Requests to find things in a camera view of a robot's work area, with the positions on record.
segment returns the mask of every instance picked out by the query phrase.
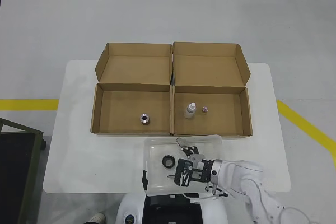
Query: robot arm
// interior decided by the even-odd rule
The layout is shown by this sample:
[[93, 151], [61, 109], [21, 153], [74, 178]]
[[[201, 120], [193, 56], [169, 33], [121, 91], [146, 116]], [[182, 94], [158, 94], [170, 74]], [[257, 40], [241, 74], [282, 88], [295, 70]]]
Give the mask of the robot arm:
[[210, 181], [213, 189], [217, 186], [243, 200], [255, 223], [280, 223], [284, 206], [264, 190], [262, 177], [263, 169], [253, 162], [214, 160]]
[[179, 159], [174, 176], [175, 184], [189, 186], [190, 181], [213, 184], [217, 188], [246, 203], [251, 219], [255, 223], [280, 224], [284, 206], [268, 194], [262, 184], [263, 169], [249, 161], [205, 160], [196, 146], [188, 146], [177, 139], [187, 160]]

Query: open cardboard box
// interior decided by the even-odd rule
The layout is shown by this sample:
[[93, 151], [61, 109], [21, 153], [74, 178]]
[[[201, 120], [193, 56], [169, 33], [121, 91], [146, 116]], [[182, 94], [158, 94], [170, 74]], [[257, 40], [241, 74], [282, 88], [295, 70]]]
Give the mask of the open cardboard box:
[[171, 134], [171, 74], [171, 44], [107, 44], [96, 66], [91, 132]]
[[[253, 134], [245, 87], [250, 71], [240, 45], [174, 42], [173, 71], [173, 134]], [[184, 111], [191, 102], [197, 112], [186, 119]]]

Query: shoe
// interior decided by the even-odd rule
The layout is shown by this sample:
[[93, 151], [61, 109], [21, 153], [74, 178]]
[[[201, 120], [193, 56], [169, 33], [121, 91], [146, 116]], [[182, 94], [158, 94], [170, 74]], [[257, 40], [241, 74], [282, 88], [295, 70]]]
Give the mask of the shoe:
[[102, 213], [97, 213], [90, 219], [90, 222], [96, 222], [98, 224], [105, 224], [106, 223], [106, 216]]

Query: small plastic bottle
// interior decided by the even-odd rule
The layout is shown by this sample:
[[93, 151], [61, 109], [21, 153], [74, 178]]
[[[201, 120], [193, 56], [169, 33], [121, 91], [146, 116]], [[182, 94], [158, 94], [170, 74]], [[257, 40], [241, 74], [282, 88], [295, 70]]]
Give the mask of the small plastic bottle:
[[184, 117], [187, 119], [192, 118], [195, 114], [196, 109], [197, 108], [195, 107], [195, 103], [189, 104], [184, 111]]

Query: dark green cart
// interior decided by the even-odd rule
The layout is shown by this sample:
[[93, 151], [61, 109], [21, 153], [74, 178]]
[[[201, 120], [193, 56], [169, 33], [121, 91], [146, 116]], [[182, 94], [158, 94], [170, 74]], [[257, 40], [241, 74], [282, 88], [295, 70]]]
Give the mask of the dark green cart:
[[[1, 133], [3, 125], [22, 132]], [[0, 118], [0, 223], [25, 223], [35, 185], [43, 132]]]

